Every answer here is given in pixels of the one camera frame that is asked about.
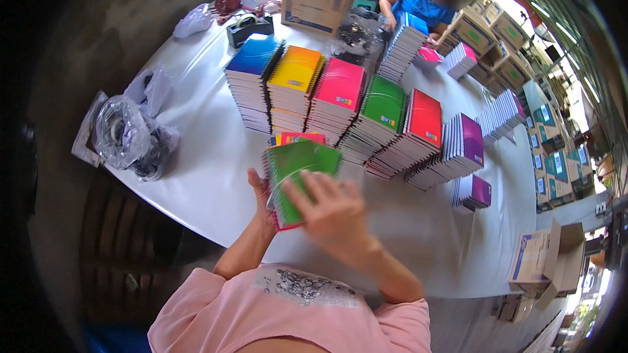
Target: pink notebook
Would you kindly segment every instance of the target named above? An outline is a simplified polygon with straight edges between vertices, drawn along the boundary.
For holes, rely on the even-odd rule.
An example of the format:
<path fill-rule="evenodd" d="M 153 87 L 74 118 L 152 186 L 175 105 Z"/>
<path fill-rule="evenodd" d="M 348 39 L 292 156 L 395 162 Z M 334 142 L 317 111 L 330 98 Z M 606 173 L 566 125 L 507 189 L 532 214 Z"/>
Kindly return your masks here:
<path fill-rule="evenodd" d="M 364 68 L 330 58 L 320 76 L 314 98 L 355 111 L 363 78 Z"/>

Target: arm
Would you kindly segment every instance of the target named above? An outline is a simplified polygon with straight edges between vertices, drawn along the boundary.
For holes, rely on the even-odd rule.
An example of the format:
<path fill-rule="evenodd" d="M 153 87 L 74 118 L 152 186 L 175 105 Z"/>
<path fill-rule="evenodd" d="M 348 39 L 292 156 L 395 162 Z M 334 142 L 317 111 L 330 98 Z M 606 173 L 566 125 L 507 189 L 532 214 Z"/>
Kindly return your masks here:
<path fill-rule="evenodd" d="M 448 26 L 449 26 L 448 24 L 444 24 L 443 22 L 439 23 L 434 28 L 432 28 L 432 31 L 429 33 L 429 36 L 434 41 L 438 41 L 438 39 L 443 35 L 443 33 L 445 33 L 445 30 L 447 30 Z"/>
<path fill-rule="evenodd" d="M 257 212 L 240 237 L 227 248 L 214 267 L 214 274 L 232 279 L 259 266 L 276 233 L 272 214 L 266 209 L 268 193 L 255 169 L 248 170 L 249 184 L 255 191 Z"/>
<path fill-rule="evenodd" d="M 391 31 L 397 26 L 397 20 L 394 18 L 392 8 L 396 2 L 397 0 L 379 0 L 379 10 L 386 17 L 386 24 L 391 28 Z"/>
<path fill-rule="evenodd" d="M 389 303 L 411 303 L 425 297 L 420 280 L 368 232 L 364 199 L 356 184 L 338 183 L 306 170 L 302 177 L 314 202 L 288 180 L 284 192 L 302 213 L 303 227 L 314 243 L 371 278 Z"/>

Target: yellow notebook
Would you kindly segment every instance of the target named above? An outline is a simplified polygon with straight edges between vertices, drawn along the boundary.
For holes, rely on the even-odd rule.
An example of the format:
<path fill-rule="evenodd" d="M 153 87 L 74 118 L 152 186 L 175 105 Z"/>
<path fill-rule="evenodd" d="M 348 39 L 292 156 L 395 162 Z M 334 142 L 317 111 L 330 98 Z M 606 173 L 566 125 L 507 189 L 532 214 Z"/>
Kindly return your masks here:
<path fill-rule="evenodd" d="M 323 56 L 319 51 L 291 45 L 273 71 L 269 84 L 301 90 L 305 93 L 320 72 Z"/>

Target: purple notebook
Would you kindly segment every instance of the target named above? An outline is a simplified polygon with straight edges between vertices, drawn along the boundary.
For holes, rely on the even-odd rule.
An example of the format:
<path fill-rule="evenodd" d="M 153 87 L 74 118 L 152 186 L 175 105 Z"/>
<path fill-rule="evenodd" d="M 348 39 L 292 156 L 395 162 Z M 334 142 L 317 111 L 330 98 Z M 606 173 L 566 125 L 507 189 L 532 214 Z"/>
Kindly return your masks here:
<path fill-rule="evenodd" d="M 471 198 L 485 204 L 491 205 L 491 185 L 486 183 L 483 179 L 476 175 L 473 175 L 473 184 L 471 187 Z"/>
<path fill-rule="evenodd" d="M 484 144 L 482 127 L 466 114 L 462 116 L 462 137 L 464 139 L 465 157 L 475 161 L 484 168 Z"/>

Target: plastic bag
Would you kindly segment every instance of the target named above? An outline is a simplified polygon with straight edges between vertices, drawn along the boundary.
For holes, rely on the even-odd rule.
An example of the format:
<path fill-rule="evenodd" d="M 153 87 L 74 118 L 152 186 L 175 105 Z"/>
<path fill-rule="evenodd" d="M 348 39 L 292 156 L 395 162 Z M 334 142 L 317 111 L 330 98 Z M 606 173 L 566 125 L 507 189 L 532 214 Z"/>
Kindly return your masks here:
<path fill-rule="evenodd" d="M 191 34 L 207 30 L 214 21 L 214 16 L 209 11 L 209 4 L 203 3 L 198 5 L 192 11 L 188 12 L 183 19 L 175 26 L 172 35 L 178 39 L 182 39 Z"/>
<path fill-rule="evenodd" d="M 139 104 L 139 109 L 155 117 L 172 90 L 172 77 L 166 74 L 164 65 L 158 63 L 155 70 L 145 69 L 129 83 L 123 95 Z"/>
<path fill-rule="evenodd" d="M 375 59 L 384 42 L 381 37 L 381 14 L 363 7 L 352 8 L 342 20 L 336 38 L 330 42 L 332 56 L 362 65 L 365 59 Z"/>
<path fill-rule="evenodd" d="M 177 148 L 179 133 L 143 114 L 127 96 L 108 99 L 94 126 L 94 149 L 116 169 L 140 179 L 159 178 Z"/>

